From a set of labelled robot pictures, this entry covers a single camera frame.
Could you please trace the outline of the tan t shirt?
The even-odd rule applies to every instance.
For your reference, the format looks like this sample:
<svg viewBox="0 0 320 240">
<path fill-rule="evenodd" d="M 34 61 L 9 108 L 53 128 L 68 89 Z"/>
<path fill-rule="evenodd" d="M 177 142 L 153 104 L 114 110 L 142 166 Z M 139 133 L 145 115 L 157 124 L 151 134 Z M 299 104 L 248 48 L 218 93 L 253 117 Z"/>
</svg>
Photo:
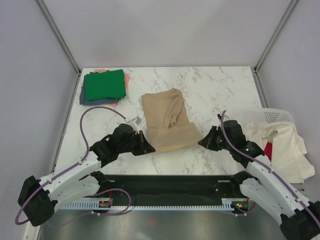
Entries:
<svg viewBox="0 0 320 240">
<path fill-rule="evenodd" d="M 180 90 L 172 88 L 141 97 L 147 126 L 147 140 L 157 153 L 171 152 L 196 145 L 202 136 L 189 121 Z"/>
</svg>

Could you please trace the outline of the red t shirt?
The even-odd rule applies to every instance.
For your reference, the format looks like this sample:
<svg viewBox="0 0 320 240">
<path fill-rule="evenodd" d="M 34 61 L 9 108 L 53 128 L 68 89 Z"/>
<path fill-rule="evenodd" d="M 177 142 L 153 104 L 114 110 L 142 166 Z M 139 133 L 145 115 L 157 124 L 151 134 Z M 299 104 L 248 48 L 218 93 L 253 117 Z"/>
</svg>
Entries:
<svg viewBox="0 0 320 240">
<path fill-rule="evenodd" d="M 273 143 L 268 141 L 264 148 L 264 153 L 270 161 L 272 161 Z"/>
</svg>

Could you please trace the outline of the cream t shirt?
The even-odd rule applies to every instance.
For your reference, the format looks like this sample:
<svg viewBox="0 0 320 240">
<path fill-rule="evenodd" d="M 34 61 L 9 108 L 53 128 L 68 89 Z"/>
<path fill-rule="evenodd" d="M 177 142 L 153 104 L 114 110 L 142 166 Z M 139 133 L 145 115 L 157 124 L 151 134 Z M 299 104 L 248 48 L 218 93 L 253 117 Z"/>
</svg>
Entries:
<svg viewBox="0 0 320 240">
<path fill-rule="evenodd" d="M 249 141 L 265 150 L 272 144 L 272 165 L 293 184 L 302 184 L 316 174 L 314 166 L 307 160 L 307 148 L 298 135 L 294 123 L 279 121 L 273 123 L 249 123 L 243 130 Z"/>
</svg>

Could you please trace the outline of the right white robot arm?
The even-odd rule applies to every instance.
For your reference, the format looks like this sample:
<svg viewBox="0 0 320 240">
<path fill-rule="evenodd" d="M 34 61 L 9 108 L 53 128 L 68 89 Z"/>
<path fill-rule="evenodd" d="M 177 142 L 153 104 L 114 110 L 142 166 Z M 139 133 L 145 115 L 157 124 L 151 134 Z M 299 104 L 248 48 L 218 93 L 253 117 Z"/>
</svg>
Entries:
<svg viewBox="0 0 320 240">
<path fill-rule="evenodd" d="M 288 240 L 311 240 L 320 234 L 320 203 L 311 202 L 281 176 L 264 151 L 248 141 L 236 120 L 227 120 L 221 126 L 212 126 L 199 141 L 211 151 L 226 150 L 244 167 L 238 173 L 244 179 L 229 184 L 235 197 L 242 195 L 253 200 L 279 224 Z"/>
</svg>

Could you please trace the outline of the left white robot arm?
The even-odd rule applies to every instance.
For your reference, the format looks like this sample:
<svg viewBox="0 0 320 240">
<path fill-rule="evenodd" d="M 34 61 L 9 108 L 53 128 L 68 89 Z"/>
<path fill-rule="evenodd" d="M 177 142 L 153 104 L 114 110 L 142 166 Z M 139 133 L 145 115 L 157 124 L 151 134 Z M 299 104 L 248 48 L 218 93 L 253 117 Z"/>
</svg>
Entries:
<svg viewBox="0 0 320 240">
<path fill-rule="evenodd" d="M 37 227 L 73 201 L 96 194 L 106 196 L 110 185 L 100 171 L 103 167 L 117 160 L 120 154 L 142 156 L 155 151 L 143 131 L 135 131 L 129 124 L 120 124 L 112 134 L 88 146 L 80 160 L 39 179 L 33 175 L 28 177 L 17 200 L 20 206 L 18 213 L 24 213 L 27 219 L 19 221 L 17 217 L 15 223 L 23 225 L 29 222 Z"/>
</svg>

